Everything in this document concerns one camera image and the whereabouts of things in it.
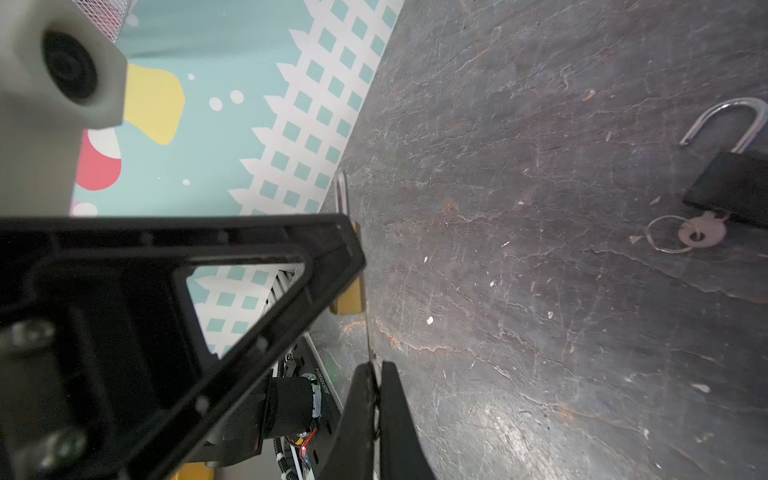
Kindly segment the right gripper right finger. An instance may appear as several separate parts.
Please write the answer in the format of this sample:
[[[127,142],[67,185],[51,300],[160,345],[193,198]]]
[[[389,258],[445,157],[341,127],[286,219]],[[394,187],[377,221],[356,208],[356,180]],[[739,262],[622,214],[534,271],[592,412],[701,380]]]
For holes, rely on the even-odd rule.
[[[380,385],[380,478],[434,480],[421,448],[396,365],[384,361]]]

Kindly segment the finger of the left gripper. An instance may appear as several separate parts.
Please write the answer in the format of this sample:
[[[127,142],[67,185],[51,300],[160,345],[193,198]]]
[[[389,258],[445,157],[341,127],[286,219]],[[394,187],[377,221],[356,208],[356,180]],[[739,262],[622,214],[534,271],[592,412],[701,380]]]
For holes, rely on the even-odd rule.
[[[341,214],[1,223],[1,475],[164,479],[365,265]]]

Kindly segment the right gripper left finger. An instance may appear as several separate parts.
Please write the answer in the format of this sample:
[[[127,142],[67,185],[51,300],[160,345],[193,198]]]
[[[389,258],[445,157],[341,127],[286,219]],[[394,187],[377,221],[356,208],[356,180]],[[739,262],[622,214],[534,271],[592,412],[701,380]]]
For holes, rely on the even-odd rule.
[[[371,480],[378,385],[370,363],[356,367],[332,448],[319,480]]]

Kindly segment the brass padlock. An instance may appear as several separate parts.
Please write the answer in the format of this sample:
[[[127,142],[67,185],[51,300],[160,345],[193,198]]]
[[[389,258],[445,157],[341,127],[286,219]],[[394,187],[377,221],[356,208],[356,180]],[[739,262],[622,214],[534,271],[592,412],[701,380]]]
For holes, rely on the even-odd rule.
[[[350,227],[354,231],[357,237],[357,247],[360,247],[359,240],[361,237],[360,225],[350,219],[350,204],[347,177],[343,170],[340,170],[334,180],[334,190],[336,199],[336,210],[339,214],[343,214],[350,221]],[[355,263],[355,257],[351,251],[352,263],[344,270],[344,274],[348,279],[348,285],[346,289],[341,292],[330,306],[330,310],[335,315],[348,316],[364,314],[366,311],[366,294],[364,288],[364,276],[362,273],[363,267],[360,262]]]

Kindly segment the silver key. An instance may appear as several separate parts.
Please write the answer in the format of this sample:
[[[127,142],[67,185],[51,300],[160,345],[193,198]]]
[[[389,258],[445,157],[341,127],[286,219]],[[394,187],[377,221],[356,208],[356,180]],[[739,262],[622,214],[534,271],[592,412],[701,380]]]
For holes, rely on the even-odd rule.
[[[729,214],[714,211],[704,211],[701,215],[689,219],[677,215],[663,215],[649,222],[644,229],[644,234],[649,245],[656,251],[673,255],[684,254],[694,249],[711,248],[721,243],[727,235],[725,222],[729,218]],[[677,236],[683,247],[662,247],[655,242],[652,228],[666,219],[681,221]]]

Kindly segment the black padlock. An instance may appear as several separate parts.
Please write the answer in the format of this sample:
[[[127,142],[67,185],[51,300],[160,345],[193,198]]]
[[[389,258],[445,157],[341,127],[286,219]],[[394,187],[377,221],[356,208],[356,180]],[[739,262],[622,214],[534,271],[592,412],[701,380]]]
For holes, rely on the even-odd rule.
[[[719,152],[710,161],[685,191],[682,202],[689,207],[725,213],[738,222],[766,228],[767,156],[747,150],[767,124],[765,101],[740,97],[709,107],[695,120],[679,145],[689,145],[711,118],[734,107],[752,110],[755,113],[754,120],[731,150]]]

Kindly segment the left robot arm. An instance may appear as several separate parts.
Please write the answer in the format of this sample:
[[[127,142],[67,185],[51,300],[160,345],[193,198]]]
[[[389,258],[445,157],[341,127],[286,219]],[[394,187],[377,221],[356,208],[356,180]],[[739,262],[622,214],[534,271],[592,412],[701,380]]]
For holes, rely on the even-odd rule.
[[[279,264],[285,293],[210,352],[189,278]],[[3,220],[2,477],[165,479],[310,430],[318,381],[273,367],[365,264],[340,214]]]

